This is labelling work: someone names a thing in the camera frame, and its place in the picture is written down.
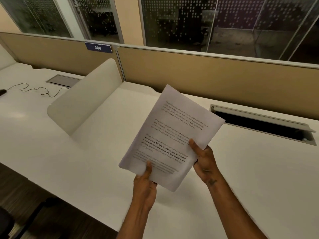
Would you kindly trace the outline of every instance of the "wrist tattoo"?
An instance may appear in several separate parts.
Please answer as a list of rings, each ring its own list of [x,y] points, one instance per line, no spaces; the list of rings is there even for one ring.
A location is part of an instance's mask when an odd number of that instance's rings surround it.
[[[215,179],[210,179],[210,180],[207,182],[207,184],[208,184],[209,186],[213,186],[214,183],[216,183],[216,182],[217,182],[217,180],[215,180]]]

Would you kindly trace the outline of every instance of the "wooden floor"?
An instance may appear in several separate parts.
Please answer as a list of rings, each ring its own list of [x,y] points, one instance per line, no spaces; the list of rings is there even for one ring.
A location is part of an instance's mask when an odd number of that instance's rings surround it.
[[[48,197],[46,190],[0,163],[0,206],[15,219],[10,235],[22,226],[38,204]],[[43,208],[23,239],[67,238],[115,238],[117,232],[76,209],[65,201],[51,208]]]

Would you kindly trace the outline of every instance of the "paper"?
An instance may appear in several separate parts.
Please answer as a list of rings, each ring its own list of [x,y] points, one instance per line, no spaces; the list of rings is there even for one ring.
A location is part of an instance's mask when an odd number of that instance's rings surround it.
[[[150,160],[149,179],[174,192],[197,160],[189,139],[205,149],[224,122],[166,85],[119,167],[142,175]]]

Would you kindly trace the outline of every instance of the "blue sign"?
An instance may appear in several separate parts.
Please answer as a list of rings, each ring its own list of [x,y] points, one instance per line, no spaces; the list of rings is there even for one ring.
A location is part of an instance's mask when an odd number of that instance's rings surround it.
[[[110,45],[106,44],[93,44],[93,43],[85,43],[87,50],[104,52],[104,53],[112,53],[112,49]]]

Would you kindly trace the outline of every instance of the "black chair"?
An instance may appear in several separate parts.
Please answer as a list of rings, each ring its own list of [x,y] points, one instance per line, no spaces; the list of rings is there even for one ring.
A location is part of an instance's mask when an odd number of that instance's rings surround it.
[[[41,202],[37,208],[32,212],[30,217],[26,220],[24,226],[22,226],[17,233],[14,234],[12,239],[20,239],[22,235],[27,231],[35,217],[39,214],[43,207],[48,208],[56,205],[58,203],[58,198],[47,198],[46,201]],[[9,233],[14,226],[14,218],[5,209],[0,207],[0,239],[8,239]]]

